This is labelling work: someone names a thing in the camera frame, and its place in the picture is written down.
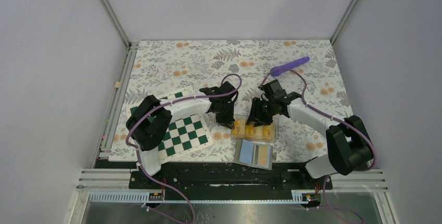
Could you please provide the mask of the grey card holder wallet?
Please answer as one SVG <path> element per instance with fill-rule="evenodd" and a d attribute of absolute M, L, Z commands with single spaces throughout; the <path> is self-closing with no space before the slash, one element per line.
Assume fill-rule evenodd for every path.
<path fill-rule="evenodd" d="M 235 155 L 234 155 L 234 163 L 240 164 L 252 168 L 264 169 L 264 170 L 272 170 L 273 165 L 273 146 L 271 146 L 271 156 L 270 156 L 270 165 L 268 167 L 260 167 L 256 164 L 256 156 L 257 156 L 257 146 L 258 145 L 268 145 L 268 144 L 260 144 L 254 143 L 252 141 L 248 141 L 245 139 L 236 141 Z"/>

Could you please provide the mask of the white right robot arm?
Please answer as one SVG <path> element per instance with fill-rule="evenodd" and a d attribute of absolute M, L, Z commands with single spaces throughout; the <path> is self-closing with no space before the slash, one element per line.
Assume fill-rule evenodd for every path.
<path fill-rule="evenodd" d="M 304 171 L 299 174 L 299 182 L 303 187 L 313 188 L 319 183 L 320 177 L 325 175 L 339 173 L 346 176 L 374 159 L 369 137 L 359 117 L 353 115 L 340 120 L 313 110 L 305 104 L 301 94 L 287 93 L 278 80 L 268 82 L 260 89 L 265 97 L 252 100 L 248 125 L 268 126 L 274 116 L 283 115 L 308 125 L 326 139 L 327 154 L 303 165 Z"/>

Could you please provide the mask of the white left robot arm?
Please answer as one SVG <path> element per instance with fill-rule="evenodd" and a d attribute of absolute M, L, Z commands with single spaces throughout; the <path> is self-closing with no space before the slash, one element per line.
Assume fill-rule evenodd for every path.
<path fill-rule="evenodd" d="M 138 166 L 143 171 L 142 182 L 149 188 L 160 185 L 162 175 L 159 172 L 158 146 L 172 122 L 195 114 L 213 113 L 220 126 L 232 128 L 234 99 L 238 90 L 239 87 L 224 81 L 220 86 L 202 88 L 194 94 L 175 99 L 147 96 L 126 122 L 129 131 L 126 144 L 136 149 Z"/>

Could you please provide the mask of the floral patterned table mat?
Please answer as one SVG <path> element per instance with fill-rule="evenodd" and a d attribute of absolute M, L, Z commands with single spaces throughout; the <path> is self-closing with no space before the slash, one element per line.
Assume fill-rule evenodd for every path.
<path fill-rule="evenodd" d="M 134 148 L 125 142 L 130 106 L 146 96 L 157 98 L 173 92 L 193 94 L 203 87 L 220 85 L 226 78 L 240 86 L 235 114 L 248 116 L 251 101 L 261 96 L 268 72 L 302 57 L 309 61 L 295 73 L 278 77 L 287 92 L 301 92 L 320 110 L 336 117 L 353 115 L 353 109 L 329 40 L 213 40 L 143 41 L 139 44 L 114 134 L 110 161 L 136 161 Z"/>

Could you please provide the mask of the purple cylindrical tool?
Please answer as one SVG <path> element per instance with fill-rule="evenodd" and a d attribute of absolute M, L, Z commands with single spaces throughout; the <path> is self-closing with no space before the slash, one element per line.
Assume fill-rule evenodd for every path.
<path fill-rule="evenodd" d="M 270 75 L 273 76 L 273 77 L 277 77 L 277 76 L 281 75 L 282 73 L 284 73 L 285 71 L 288 71 L 290 69 L 294 69 L 294 68 L 297 68 L 299 66 L 302 66 L 302 65 L 306 64 L 309 61 L 310 61 L 310 57 L 309 56 L 305 56 L 305 57 L 296 59 L 294 61 L 291 61 L 289 63 L 286 63 L 284 65 L 276 66 L 276 67 L 271 69 Z"/>

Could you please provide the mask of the green white chessboard mat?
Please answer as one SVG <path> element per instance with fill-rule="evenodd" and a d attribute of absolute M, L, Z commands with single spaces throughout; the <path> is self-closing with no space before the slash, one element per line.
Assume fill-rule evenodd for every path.
<path fill-rule="evenodd" d="M 194 114 L 170 123 L 158 146 L 161 164 L 178 161 L 183 156 L 213 144 L 209 129 L 201 114 Z"/>

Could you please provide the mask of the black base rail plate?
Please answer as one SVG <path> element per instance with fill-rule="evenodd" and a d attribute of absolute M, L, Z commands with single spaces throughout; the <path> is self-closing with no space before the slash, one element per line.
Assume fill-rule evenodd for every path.
<path fill-rule="evenodd" d="M 149 179 L 136 170 L 105 169 L 91 187 L 100 201 L 174 203 L 294 202 L 306 204 L 323 188 L 361 192 L 352 174 L 312 179 L 301 163 L 275 163 L 271 170 L 234 163 L 166 163 Z"/>

